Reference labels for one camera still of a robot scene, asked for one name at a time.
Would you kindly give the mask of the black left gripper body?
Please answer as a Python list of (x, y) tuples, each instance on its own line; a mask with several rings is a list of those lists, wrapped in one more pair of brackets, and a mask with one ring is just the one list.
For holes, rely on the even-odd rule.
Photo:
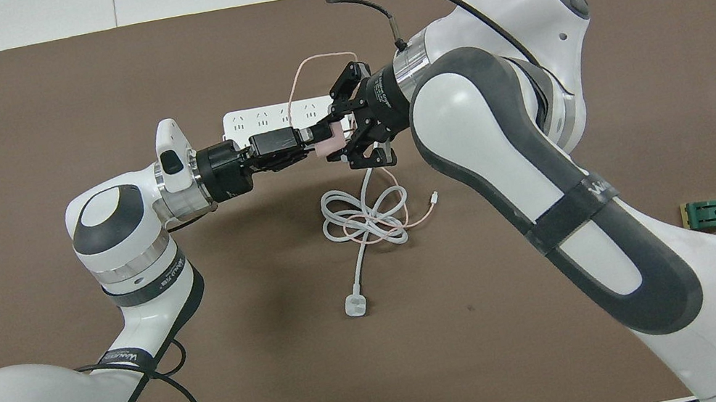
[(250, 192), (253, 174), (281, 171), (307, 155), (297, 132), (286, 127), (251, 136), (247, 147), (229, 139), (201, 149), (195, 157), (205, 189), (216, 202), (225, 202)]

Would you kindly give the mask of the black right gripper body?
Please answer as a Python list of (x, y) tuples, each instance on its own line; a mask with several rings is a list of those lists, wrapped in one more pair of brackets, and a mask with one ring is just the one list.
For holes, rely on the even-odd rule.
[(394, 65), (385, 65), (364, 80), (356, 98), (367, 104), (356, 111), (363, 148), (376, 141), (385, 143), (410, 127), (410, 104), (400, 90)]

